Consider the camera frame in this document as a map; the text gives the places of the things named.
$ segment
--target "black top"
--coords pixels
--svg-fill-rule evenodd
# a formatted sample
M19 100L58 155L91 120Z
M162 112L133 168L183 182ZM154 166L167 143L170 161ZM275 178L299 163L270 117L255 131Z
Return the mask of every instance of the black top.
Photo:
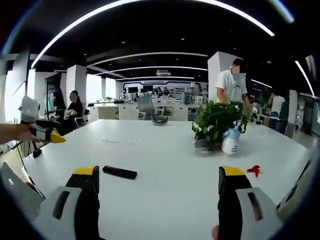
M76 115L72 117L80 118L82 117L83 108L84 107L82 106L82 103L80 101L73 101L68 107L68 110L76 111Z

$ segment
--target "human hand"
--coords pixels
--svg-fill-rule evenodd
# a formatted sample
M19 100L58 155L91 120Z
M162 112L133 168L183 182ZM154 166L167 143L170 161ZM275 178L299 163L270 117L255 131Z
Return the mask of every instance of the human hand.
M40 143L40 140L30 132L30 126L28 124L15 124L14 127L15 139L17 141L32 141Z

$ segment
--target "face mask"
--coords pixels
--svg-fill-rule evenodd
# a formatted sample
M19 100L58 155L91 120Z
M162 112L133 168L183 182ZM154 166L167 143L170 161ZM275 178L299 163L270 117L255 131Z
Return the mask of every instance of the face mask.
M232 77L233 77L233 83L236 85L239 85L240 87L240 81L242 79L245 79L246 77L246 73L232 73Z

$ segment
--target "black remote control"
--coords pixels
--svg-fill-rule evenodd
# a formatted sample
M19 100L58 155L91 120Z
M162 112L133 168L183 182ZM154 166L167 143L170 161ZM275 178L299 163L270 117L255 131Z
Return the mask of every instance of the black remote control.
M105 174L110 174L116 177L124 178L124 179L136 179L137 177L137 172L136 171L130 171L130 170L125 170L121 168L116 168L113 166L104 166L102 168L102 171Z

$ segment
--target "gray office chair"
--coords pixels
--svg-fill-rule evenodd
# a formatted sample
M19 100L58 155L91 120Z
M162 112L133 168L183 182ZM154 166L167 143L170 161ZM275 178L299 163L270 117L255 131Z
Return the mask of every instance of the gray office chair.
M16 203L25 216L31 221L36 219L40 213L40 205L45 198L27 186L6 162L2 165L1 177L4 187L15 197Z
M86 111L86 104L82 104L82 116L74 118L75 124L78 129L86 125L85 111Z
M155 114L155 107L150 96L137 97L137 103L139 107L138 120L151 120L152 115L164 115L164 109L157 109L160 114Z

